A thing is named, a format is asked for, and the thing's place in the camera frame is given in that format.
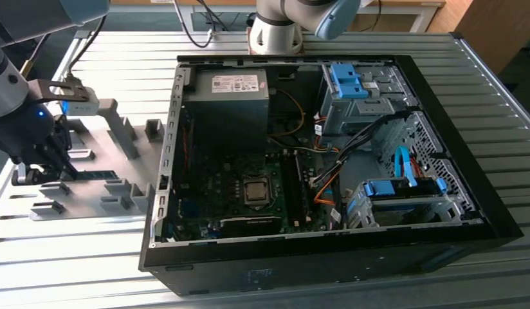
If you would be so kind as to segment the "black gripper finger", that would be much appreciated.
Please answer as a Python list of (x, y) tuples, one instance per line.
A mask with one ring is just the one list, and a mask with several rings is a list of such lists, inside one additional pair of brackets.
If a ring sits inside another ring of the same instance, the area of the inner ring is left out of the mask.
[(16, 170), (12, 175), (10, 183), (13, 186), (40, 185), (54, 182), (60, 178), (62, 171), (61, 159), (54, 155), (49, 156), (38, 150), (28, 150), (20, 156), (10, 157), (12, 162), (21, 167), (25, 173)]
[(69, 122), (65, 115), (54, 115), (53, 131), (49, 135), (52, 148), (57, 155), (57, 167), (61, 169), (61, 179), (74, 181), (78, 171), (70, 163), (69, 151), (72, 150), (72, 140), (69, 133)]

